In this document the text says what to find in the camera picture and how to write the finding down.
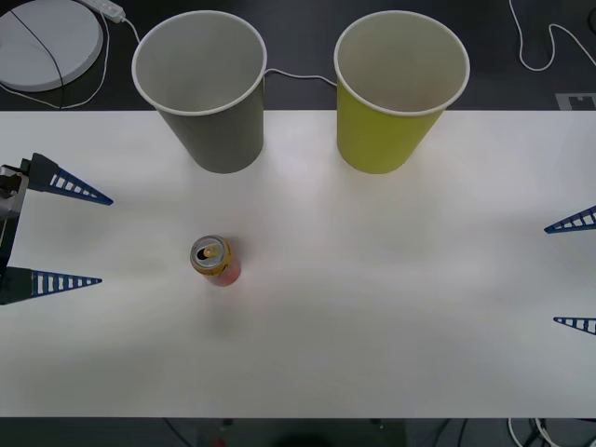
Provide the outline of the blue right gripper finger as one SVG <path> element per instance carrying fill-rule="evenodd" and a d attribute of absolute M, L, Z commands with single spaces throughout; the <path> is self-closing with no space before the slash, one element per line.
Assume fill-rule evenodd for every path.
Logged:
<path fill-rule="evenodd" d="M 594 230 L 596 207 L 590 207 L 547 226 L 546 234 Z"/>
<path fill-rule="evenodd" d="M 553 321 L 583 333 L 590 335 L 596 334 L 596 318 L 554 317 Z"/>

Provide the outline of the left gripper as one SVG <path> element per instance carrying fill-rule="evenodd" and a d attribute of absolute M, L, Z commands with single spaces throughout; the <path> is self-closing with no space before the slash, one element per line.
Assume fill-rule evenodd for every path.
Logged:
<path fill-rule="evenodd" d="M 33 153 L 24 158 L 20 169 L 29 178 L 29 189 L 56 196 L 111 206 L 114 201 L 90 184 L 61 168 L 51 159 Z M 14 245 L 20 212 L 24 201 L 24 188 L 8 198 L 1 198 L 1 305 L 11 305 L 42 296 L 77 290 L 102 283 L 101 278 L 82 277 L 55 272 L 8 267 Z"/>

